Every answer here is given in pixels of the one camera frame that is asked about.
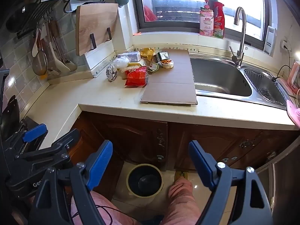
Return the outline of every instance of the crumpled aluminum foil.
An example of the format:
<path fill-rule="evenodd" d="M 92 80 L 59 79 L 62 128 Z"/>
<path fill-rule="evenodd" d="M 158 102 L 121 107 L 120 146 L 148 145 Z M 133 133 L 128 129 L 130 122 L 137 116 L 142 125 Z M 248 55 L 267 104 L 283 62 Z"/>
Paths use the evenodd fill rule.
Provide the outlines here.
<path fill-rule="evenodd" d="M 114 69 L 113 65 L 110 64 L 107 68 L 106 68 L 106 77 L 108 78 L 109 82 L 112 82 L 116 79 L 117 77 L 117 69 Z"/>

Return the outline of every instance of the bucket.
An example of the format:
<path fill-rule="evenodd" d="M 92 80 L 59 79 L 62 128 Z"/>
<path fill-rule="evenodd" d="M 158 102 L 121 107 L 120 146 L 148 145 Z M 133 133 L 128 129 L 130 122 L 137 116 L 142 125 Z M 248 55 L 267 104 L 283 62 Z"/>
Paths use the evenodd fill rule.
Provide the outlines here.
<path fill-rule="evenodd" d="M 128 190 L 139 198 L 151 198 L 163 188 L 163 176 L 160 170 L 150 164 L 135 166 L 127 175 Z"/>

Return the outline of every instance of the window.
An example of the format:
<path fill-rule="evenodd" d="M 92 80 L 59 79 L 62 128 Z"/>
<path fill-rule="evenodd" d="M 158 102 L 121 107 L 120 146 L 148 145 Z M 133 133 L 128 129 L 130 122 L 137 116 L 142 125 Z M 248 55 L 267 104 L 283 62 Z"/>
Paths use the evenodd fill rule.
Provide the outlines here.
<path fill-rule="evenodd" d="M 246 13 L 246 43 L 263 49 L 266 29 L 269 25 L 268 0 L 209 0 L 225 6 L 225 37 L 240 40 L 242 22 L 233 24 L 237 7 Z M 199 10 L 204 0 L 135 0 L 139 30 L 199 32 Z"/>

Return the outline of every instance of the red wrapper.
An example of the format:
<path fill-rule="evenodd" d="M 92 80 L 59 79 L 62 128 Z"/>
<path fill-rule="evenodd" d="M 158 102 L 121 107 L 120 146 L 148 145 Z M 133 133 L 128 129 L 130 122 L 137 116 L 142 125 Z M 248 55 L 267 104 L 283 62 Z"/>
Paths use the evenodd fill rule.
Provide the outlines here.
<path fill-rule="evenodd" d="M 126 86 L 144 86 L 148 84 L 148 72 L 145 66 L 125 71 L 127 74 Z"/>

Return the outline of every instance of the blue gripper pad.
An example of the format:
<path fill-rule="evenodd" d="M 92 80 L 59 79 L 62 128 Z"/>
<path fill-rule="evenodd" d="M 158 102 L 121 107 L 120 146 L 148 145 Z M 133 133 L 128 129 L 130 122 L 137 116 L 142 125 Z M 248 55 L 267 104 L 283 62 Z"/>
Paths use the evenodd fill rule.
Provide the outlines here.
<path fill-rule="evenodd" d="M 203 185 L 213 191 L 219 181 L 216 160 L 211 154 L 205 153 L 196 140 L 189 143 L 188 152 Z"/>
<path fill-rule="evenodd" d="M 47 131 L 47 126 L 45 124 L 40 124 L 36 126 L 33 129 L 30 129 L 29 131 L 25 132 L 23 135 L 23 142 L 31 142 L 35 140 L 36 138 L 40 137 Z"/>
<path fill-rule="evenodd" d="M 105 140 L 97 152 L 90 154 L 86 160 L 86 187 L 91 191 L 98 186 L 104 174 L 104 171 L 113 154 L 113 144 Z"/>

